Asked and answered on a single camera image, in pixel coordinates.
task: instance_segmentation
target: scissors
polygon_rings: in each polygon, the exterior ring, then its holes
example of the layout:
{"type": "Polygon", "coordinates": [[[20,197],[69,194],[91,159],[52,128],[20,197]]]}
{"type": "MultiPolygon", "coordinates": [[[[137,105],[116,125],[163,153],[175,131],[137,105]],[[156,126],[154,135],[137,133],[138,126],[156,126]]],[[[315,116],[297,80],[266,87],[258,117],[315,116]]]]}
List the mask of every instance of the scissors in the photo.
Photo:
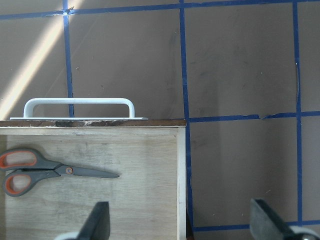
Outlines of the scissors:
{"type": "Polygon", "coordinates": [[[11,197],[19,197],[30,191],[37,182],[62,175],[95,178],[117,178],[111,172],[62,164],[46,159],[35,149],[15,148],[0,154],[0,170],[14,170],[5,176],[3,190],[11,197]]]}

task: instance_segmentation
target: white plastic handle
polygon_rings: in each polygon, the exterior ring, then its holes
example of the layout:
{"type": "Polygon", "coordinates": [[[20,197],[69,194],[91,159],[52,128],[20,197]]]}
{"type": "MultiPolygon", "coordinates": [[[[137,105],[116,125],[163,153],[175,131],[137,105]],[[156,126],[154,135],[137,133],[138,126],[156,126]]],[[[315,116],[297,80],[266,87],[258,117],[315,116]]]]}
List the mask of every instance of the white plastic handle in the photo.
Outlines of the white plastic handle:
{"type": "Polygon", "coordinates": [[[24,105],[23,117],[32,118],[34,107],[40,104],[125,104],[129,118],[135,117],[134,104],[126,98],[32,98],[24,105]]]}

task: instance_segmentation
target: orange scissor handle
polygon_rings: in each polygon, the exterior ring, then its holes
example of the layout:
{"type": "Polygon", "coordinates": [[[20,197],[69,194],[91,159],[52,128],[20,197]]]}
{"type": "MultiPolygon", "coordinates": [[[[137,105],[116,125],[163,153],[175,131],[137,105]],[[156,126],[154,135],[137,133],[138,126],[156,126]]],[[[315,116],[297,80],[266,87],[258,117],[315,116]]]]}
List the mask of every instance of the orange scissor handle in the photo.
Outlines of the orange scissor handle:
{"type": "Polygon", "coordinates": [[[37,182],[60,176],[61,175],[54,170],[23,171],[18,169],[9,173],[4,178],[2,188],[9,196],[19,197],[30,191],[37,182]]]}
{"type": "Polygon", "coordinates": [[[2,170],[30,167],[36,163],[36,155],[29,150],[9,150],[0,155],[0,169],[2,170]]]}
{"type": "Polygon", "coordinates": [[[0,154],[0,170],[55,169],[60,162],[45,159],[32,148],[14,148],[0,154]]]}

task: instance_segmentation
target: blue painter's tape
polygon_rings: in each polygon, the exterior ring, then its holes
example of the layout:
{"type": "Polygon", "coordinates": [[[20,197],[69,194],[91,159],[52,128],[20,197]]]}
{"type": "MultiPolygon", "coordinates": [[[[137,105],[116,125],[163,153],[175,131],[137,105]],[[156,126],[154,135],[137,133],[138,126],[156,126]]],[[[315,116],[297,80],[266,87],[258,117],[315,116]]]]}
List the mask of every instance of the blue painter's tape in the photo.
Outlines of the blue painter's tape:
{"type": "Polygon", "coordinates": [[[63,10],[68,9],[68,0],[62,0],[62,7],[63,7],[63,10]]]}
{"type": "Polygon", "coordinates": [[[13,20],[13,19],[32,19],[32,18],[44,18],[55,15],[62,15],[63,10],[58,11],[45,11],[45,12],[32,12],[32,13],[20,13],[20,14],[7,14],[0,15],[0,20],[13,20]]]}
{"type": "Polygon", "coordinates": [[[186,120],[185,128],[185,155],[186,155],[186,184],[187,184],[187,206],[190,224],[194,226],[193,213],[193,194],[191,187],[192,176],[192,160],[191,160],[191,136],[190,136],[190,119],[189,119],[189,96],[188,96],[188,77],[187,77],[187,53],[186,53],[186,26],[185,26],[185,10],[180,8],[180,50],[181,50],[181,75],[182,75],[182,91],[183,91],[183,109],[184,118],[186,120]]]}
{"type": "MultiPolygon", "coordinates": [[[[71,51],[70,51],[70,34],[69,34],[69,16],[63,16],[64,26],[64,47],[65,47],[65,67],[66,67],[66,83],[68,98],[73,97],[73,86],[72,86],[72,70],[71,70],[71,51]]],[[[70,118],[75,117],[74,106],[69,104],[69,116],[70,118]]]]}
{"type": "Polygon", "coordinates": [[[204,123],[204,122],[219,122],[219,121],[236,121],[236,120],[253,120],[260,119],[258,114],[252,115],[231,115],[231,116],[205,116],[205,117],[191,117],[190,123],[204,123]]]}
{"type": "MultiPolygon", "coordinates": [[[[296,226],[298,224],[297,221],[289,221],[286,222],[289,226],[296,226]]],[[[209,231],[223,231],[223,230],[244,230],[249,229],[249,224],[236,224],[236,225],[219,225],[219,226],[197,226],[193,228],[194,232],[209,232],[209,231]]]]}
{"type": "Polygon", "coordinates": [[[297,217],[298,225],[303,223],[303,183],[302,183],[302,122],[301,122],[301,89],[300,89],[300,53],[299,53],[299,26],[298,4],[292,3],[294,59],[296,66],[296,153],[297,153],[297,217]]]}
{"type": "Polygon", "coordinates": [[[284,4],[284,3],[304,3],[304,2],[320,2],[320,0],[228,0],[228,1],[207,1],[202,3],[188,2],[184,3],[179,0],[176,4],[159,4],[159,5],[142,5],[142,6],[124,6],[124,7],[108,7],[108,8],[93,8],[93,9],[68,9],[68,1],[62,0],[63,10],[18,13],[0,15],[0,20],[11,19],[29,19],[43,18],[54,15],[73,15],[73,14],[103,14],[103,13],[124,13],[124,12],[139,12],[139,11],[156,11],[170,10],[181,8],[206,8],[219,6],[239,6],[239,5],[259,5],[259,4],[284,4]]]}
{"type": "Polygon", "coordinates": [[[312,117],[312,116],[320,116],[320,111],[303,111],[301,112],[302,117],[312,117]]]}
{"type": "Polygon", "coordinates": [[[320,225],[320,220],[302,221],[302,225],[305,225],[305,226],[309,226],[309,225],[320,225]]]}
{"type": "Polygon", "coordinates": [[[194,232],[208,232],[208,231],[222,231],[222,230],[241,230],[249,229],[249,224],[239,224],[239,225],[220,225],[220,226],[202,226],[194,227],[194,232]]]}
{"type": "Polygon", "coordinates": [[[70,14],[103,14],[103,13],[125,13],[125,12],[139,12],[139,11],[156,11],[156,10],[170,10],[180,9],[181,4],[163,4],[163,5],[145,5],[145,6],[121,6],[121,7],[107,7],[107,8],[93,8],[93,9],[73,9],[70,14]]]}
{"type": "Polygon", "coordinates": [[[282,112],[282,113],[265,116],[262,119],[279,119],[279,118],[295,118],[295,117],[296,117],[295,112],[282,112]]]}

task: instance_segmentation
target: wood edge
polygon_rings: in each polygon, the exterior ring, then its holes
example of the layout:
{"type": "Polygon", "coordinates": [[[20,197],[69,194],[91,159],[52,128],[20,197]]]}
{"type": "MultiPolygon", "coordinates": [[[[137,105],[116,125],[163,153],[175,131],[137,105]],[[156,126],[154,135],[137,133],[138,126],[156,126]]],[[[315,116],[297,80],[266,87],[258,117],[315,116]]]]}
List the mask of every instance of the wood edge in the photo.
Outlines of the wood edge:
{"type": "Polygon", "coordinates": [[[185,127],[184,119],[159,120],[3,120],[0,128],[109,128],[185,127]]]}
{"type": "Polygon", "coordinates": [[[186,129],[178,128],[177,143],[177,239],[185,240],[187,235],[186,199],[186,129]]]}

